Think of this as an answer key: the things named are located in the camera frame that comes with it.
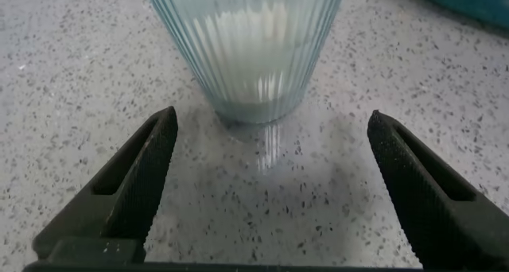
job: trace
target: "glass bottom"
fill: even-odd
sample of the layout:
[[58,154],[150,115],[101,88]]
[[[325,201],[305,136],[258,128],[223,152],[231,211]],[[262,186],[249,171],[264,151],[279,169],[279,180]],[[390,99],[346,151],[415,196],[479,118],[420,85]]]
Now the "glass bottom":
[[301,102],[302,95],[301,92],[287,93],[277,99],[261,103],[214,98],[212,105],[221,117],[236,122],[259,124],[274,121],[289,113]]

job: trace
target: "clear ribbed drinking glass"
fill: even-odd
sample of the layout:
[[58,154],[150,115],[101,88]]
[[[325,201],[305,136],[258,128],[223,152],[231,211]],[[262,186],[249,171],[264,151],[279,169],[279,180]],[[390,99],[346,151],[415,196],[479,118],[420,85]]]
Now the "clear ribbed drinking glass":
[[268,122],[305,92],[341,0],[150,0],[214,109]]

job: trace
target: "black plastic jaw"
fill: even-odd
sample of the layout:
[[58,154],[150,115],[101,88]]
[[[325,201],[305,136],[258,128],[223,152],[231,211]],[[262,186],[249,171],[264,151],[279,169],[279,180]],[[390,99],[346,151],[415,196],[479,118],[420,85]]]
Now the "black plastic jaw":
[[33,241],[46,259],[67,237],[134,239],[152,225],[177,139],[172,107],[152,115]]
[[371,149],[425,269],[509,270],[509,217],[400,122],[373,112]]

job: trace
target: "granite countertop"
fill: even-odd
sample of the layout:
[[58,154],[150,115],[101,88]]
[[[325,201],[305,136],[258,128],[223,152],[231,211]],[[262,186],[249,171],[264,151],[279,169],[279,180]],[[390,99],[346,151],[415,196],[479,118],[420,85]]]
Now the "granite countertop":
[[425,0],[344,0],[304,100],[265,126],[218,119],[147,0],[0,0],[0,42],[2,271],[169,105],[147,260],[420,266],[367,141],[374,109],[509,213],[509,41]]

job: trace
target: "white speckled surface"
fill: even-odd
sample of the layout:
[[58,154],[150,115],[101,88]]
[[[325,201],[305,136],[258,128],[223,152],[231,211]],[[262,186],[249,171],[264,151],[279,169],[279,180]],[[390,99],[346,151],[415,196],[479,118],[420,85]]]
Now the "white speckled surface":
[[168,105],[149,260],[420,266],[367,141],[374,109],[509,212],[509,42],[426,1],[344,0],[302,104],[268,126],[218,120],[146,0],[0,0],[0,42],[2,271]]

